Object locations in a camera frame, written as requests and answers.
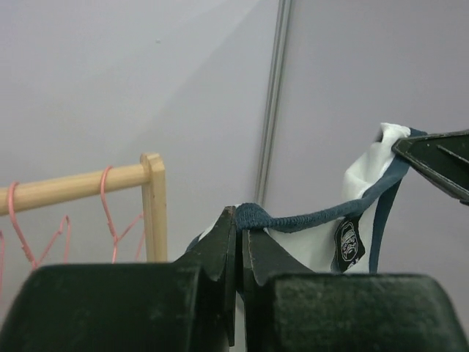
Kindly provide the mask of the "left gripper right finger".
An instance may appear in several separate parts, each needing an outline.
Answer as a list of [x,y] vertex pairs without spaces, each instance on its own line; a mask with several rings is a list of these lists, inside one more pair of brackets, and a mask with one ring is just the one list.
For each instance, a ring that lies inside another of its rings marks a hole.
[[319,274],[243,233],[248,351],[466,351],[445,290],[415,274]]

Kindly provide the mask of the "white graphic tank top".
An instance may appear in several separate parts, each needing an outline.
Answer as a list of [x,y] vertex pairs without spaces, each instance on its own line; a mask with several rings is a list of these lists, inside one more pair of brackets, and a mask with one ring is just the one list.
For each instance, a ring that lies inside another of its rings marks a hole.
[[409,165],[392,147],[398,139],[424,132],[392,123],[344,173],[343,202],[297,216],[272,217],[256,203],[236,207],[240,232],[261,230],[299,263],[319,273],[377,271],[389,213]]

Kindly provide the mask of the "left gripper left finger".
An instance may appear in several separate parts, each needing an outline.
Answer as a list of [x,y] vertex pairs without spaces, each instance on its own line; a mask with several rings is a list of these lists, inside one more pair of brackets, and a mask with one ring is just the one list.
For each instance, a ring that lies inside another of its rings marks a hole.
[[172,263],[50,265],[25,281],[3,351],[227,351],[235,343],[235,208]]

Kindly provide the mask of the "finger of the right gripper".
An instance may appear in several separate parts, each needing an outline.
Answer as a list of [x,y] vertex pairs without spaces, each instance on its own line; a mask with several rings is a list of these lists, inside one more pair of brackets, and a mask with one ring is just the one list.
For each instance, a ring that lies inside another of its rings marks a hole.
[[401,138],[392,150],[432,185],[468,203],[467,130]]

